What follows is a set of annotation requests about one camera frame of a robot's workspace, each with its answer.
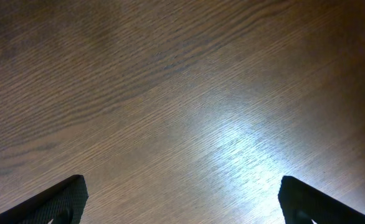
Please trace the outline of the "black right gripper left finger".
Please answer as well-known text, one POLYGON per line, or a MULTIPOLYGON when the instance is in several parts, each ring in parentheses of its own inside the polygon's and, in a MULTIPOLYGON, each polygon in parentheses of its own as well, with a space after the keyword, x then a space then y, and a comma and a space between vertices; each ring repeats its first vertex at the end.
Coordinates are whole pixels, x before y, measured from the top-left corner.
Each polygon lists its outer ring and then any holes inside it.
POLYGON ((72 175, 0 214, 0 224, 79 224, 88 200, 83 175, 72 175))

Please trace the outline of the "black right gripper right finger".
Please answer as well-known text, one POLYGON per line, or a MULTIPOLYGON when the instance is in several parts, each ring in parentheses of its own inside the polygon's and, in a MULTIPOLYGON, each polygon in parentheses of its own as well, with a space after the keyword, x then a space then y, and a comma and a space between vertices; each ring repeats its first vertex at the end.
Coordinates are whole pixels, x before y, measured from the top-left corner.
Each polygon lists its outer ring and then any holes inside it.
POLYGON ((365 224, 365 215, 292 176, 283 176, 278 201, 286 224, 365 224))

